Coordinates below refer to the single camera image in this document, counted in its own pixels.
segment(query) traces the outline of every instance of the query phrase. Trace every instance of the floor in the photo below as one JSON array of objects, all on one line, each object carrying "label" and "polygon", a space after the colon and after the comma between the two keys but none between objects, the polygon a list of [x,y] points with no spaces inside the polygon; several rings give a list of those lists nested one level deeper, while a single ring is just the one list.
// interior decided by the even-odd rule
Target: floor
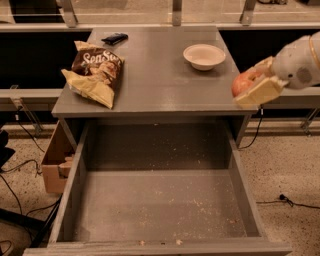
[{"label": "floor", "polygon": [[[33,133],[32,126],[25,126]],[[252,121],[241,143],[248,145],[256,131],[257,122]],[[45,150],[53,132],[53,125],[46,125],[36,140]],[[5,164],[9,170],[28,159],[41,161],[43,153],[20,126],[3,127],[10,134],[8,146],[15,149],[14,156]],[[247,178],[257,202],[278,200],[284,194],[294,203],[320,206],[320,123],[314,122],[306,136],[299,128],[299,122],[263,121],[255,142],[240,151]],[[20,200],[23,213],[53,204],[58,195],[47,194],[43,178],[36,175],[33,162],[18,171],[2,174]],[[17,201],[3,181],[0,186],[1,207],[19,212]],[[287,203],[260,204],[258,210],[270,241],[291,244],[290,256],[320,255],[320,210],[305,207],[291,207]],[[50,210],[31,214],[44,220]],[[12,256],[23,254],[30,245],[30,237],[22,227],[0,222],[0,240],[10,239],[15,248]]]}]

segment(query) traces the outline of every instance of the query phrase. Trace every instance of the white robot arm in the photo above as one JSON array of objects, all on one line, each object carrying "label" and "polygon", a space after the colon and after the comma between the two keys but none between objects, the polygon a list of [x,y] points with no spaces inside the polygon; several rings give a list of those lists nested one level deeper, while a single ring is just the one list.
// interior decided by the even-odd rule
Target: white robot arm
[{"label": "white robot arm", "polygon": [[235,101],[242,107],[264,104],[280,96],[284,87],[303,89],[320,84],[320,32],[286,45],[233,82]]}]

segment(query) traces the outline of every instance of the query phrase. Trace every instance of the chip bag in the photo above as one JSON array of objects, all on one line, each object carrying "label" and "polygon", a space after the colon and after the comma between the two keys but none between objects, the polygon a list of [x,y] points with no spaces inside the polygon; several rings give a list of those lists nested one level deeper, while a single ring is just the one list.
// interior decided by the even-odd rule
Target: chip bag
[{"label": "chip bag", "polygon": [[95,100],[111,109],[123,59],[93,44],[75,41],[75,45],[78,54],[71,71],[62,70],[67,84],[82,97]]}]

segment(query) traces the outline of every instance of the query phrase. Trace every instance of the drawer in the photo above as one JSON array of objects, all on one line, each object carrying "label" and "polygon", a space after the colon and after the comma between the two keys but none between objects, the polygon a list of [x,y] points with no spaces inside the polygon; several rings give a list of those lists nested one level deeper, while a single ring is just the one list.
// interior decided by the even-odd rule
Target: drawer
[{"label": "drawer", "polygon": [[25,255],[286,255],[227,123],[87,121],[48,248]]}]

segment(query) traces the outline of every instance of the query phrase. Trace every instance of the small bowl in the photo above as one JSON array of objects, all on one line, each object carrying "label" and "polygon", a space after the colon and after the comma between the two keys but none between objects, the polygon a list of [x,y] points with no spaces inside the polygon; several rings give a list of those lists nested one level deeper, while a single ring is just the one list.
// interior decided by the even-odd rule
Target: small bowl
[{"label": "small bowl", "polygon": [[208,71],[226,59],[224,51],[213,45],[195,44],[183,52],[184,58],[198,70]]}]

